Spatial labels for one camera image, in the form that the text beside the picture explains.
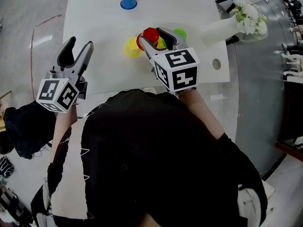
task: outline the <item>blue cup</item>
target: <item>blue cup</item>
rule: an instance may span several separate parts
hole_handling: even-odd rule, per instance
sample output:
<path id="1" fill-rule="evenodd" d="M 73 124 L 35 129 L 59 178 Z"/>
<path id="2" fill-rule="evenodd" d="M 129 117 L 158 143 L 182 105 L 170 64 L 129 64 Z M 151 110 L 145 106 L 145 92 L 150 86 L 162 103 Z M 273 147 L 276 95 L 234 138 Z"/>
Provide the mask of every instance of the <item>blue cup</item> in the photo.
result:
<path id="1" fill-rule="evenodd" d="M 136 0 L 122 0 L 120 2 L 120 5 L 123 9 L 133 9 L 134 7 L 137 6 L 137 1 Z"/>

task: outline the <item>red cup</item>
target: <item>red cup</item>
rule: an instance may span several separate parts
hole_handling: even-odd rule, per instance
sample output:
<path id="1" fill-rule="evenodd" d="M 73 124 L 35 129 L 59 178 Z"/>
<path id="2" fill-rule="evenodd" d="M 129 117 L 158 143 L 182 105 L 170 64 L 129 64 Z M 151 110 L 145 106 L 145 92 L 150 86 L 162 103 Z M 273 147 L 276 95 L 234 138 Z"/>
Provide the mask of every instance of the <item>red cup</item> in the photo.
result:
<path id="1" fill-rule="evenodd" d="M 143 31 L 143 33 L 139 34 L 137 37 L 137 46 L 140 50 L 144 51 L 143 47 L 141 46 L 141 43 L 139 41 L 140 37 L 144 36 L 147 38 L 155 47 L 158 45 L 159 40 L 159 32 L 155 28 L 147 28 Z"/>

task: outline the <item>cable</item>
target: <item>cable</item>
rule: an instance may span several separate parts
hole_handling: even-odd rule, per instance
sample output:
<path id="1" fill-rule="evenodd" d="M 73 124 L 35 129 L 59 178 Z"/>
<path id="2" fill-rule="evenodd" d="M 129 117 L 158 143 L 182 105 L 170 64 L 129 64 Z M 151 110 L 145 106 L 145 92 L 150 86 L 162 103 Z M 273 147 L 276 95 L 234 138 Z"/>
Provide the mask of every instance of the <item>cable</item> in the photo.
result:
<path id="1" fill-rule="evenodd" d="M 49 149 L 46 149 L 46 146 L 47 146 L 47 144 L 44 145 L 44 148 L 41 148 L 41 149 L 38 151 L 38 152 L 40 152 L 40 156 L 36 156 L 35 154 L 34 154 L 34 156 L 35 156 L 35 157 L 41 157 L 41 156 L 42 156 L 42 151 L 44 151 L 44 150 L 46 150 L 46 151 L 48 151 L 48 152 L 51 152 Z"/>
<path id="2" fill-rule="evenodd" d="M 269 169 L 268 171 L 265 171 L 265 172 L 261 172 L 259 175 L 262 175 L 262 174 L 264 174 L 264 173 L 268 173 L 268 172 L 270 172 L 270 171 L 275 171 L 276 169 Z"/>

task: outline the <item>black bag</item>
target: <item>black bag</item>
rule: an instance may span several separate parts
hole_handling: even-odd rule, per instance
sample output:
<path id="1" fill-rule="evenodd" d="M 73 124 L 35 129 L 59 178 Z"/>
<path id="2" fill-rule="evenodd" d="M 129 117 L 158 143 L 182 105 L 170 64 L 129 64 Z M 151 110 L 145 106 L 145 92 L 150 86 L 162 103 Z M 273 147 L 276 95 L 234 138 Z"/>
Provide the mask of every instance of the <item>black bag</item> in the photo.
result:
<path id="1" fill-rule="evenodd" d="M 7 157 L 0 158 L 0 176 L 7 179 L 14 172 L 14 169 L 15 167 L 13 164 L 11 164 Z"/>

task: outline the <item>yellow cup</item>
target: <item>yellow cup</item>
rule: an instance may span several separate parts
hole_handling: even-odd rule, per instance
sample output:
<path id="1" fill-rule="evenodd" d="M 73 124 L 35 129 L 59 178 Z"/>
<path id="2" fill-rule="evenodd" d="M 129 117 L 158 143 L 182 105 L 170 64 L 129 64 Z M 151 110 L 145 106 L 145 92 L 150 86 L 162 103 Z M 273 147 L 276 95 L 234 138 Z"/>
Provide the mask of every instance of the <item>yellow cup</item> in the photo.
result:
<path id="1" fill-rule="evenodd" d="M 165 46 L 164 46 L 164 44 L 163 44 L 163 39 L 162 39 L 161 37 L 159 37 L 157 48 L 158 48 L 158 49 L 163 49 L 163 48 L 165 48 Z"/>
<path id="2" fill-rule="evenodd" d="M 129 57 L 137 57 L 141 55 L 142 50 L 137 46 L 137 37 L 131 37 L 124 46 L 124 53 Z"/>

